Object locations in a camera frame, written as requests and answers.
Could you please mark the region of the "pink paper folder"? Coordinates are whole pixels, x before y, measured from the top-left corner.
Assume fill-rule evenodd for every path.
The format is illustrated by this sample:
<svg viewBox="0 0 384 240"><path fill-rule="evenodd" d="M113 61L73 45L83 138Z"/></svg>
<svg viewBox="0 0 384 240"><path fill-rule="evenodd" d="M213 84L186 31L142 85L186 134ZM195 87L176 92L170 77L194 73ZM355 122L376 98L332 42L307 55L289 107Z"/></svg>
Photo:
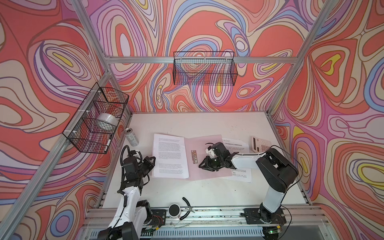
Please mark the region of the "pink paper folder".
<svg viewBox="0 0 384 240"><path fill-rule="evenodd" d="M184 138L154 134L153 176L189 181L230 177L232 170L221 167L215 155L214 144L222 142L221 135Z"/></svg>

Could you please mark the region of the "printed paper sheet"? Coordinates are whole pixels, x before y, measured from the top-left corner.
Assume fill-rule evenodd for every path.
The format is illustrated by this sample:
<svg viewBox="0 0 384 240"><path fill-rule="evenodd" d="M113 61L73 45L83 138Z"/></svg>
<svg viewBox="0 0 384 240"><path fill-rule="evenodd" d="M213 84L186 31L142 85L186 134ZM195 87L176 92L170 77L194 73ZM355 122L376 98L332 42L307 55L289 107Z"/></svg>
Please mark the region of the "printed paper sheet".
<svg viewBox="0 0 384 240"><path fill-rule="evenodd" d="M223 138L223 144L230 151L239 152L241 154L249 154L249 145L241 140ZM224 177L223 179L239 182L252 182L252 171L251 169L239 169L232 170L232 176Z"/></svg>
<svg viewBox="0 0 384 240"><path fill-rule="evenodd" d="M154 134L155 178L188 179L188 159L183 137Z"/></svg>

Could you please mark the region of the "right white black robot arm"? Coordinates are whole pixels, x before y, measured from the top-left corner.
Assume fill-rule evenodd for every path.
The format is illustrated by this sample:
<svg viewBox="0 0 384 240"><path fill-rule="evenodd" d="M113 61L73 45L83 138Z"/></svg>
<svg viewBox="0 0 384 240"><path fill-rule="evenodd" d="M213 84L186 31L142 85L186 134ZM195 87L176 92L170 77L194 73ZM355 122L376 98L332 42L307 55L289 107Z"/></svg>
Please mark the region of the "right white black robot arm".
<svg viewBox="0 0 384 240"><path fill-rule="evenodd" d="M222 142L206 149L207 156L199 164L199 168L209 172L221 169L258 169L269 185L267 194L258 210L259 220L271 223L282 207L289 188L294 185L299 170L279 152L280 147L273 145L262 153L231 153Z"/></svg>

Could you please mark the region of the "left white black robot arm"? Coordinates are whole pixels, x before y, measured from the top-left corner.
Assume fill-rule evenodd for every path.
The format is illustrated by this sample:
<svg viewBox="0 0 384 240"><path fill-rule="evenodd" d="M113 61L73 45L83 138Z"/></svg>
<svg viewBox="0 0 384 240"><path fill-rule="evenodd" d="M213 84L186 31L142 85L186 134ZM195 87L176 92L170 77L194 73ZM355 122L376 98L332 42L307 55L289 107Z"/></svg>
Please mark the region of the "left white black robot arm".
<svg viewBox="0 0 384 240"><path fill-rule="evenodd" d="M122 169L119 206L108 228L98 233L98 240L138 240L143 226L151 221L152 212L147 200L140 200L144 178L156 163L155 157L143 158L141 152L129 150L120 156Z"/></svg>

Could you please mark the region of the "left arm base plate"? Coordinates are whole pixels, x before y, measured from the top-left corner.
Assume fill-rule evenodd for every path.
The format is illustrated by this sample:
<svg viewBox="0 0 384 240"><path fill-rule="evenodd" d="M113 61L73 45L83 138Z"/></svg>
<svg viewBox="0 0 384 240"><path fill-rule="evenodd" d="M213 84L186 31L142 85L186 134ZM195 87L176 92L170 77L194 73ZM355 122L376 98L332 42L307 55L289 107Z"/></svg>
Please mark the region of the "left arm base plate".
<svg viewBox="0 0 384 240"><path fill-rule="evenodd" d="M161 227L166 223L167 210L163 209L152 209L150 218L144 223L144 226Z"/></svg>

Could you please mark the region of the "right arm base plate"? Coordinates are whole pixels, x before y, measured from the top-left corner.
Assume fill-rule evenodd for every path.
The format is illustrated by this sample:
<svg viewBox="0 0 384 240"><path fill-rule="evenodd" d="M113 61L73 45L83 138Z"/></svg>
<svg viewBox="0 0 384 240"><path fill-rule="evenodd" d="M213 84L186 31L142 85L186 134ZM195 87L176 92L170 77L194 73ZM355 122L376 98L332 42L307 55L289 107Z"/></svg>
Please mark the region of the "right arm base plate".
<svg viewBox="0 0 384 240"><path fill-rule="evenodd" d="M246 219L248 225L285 225L287 223L285 214L281 208L275 213L259 208L246 208L240 216Z"/></svg>

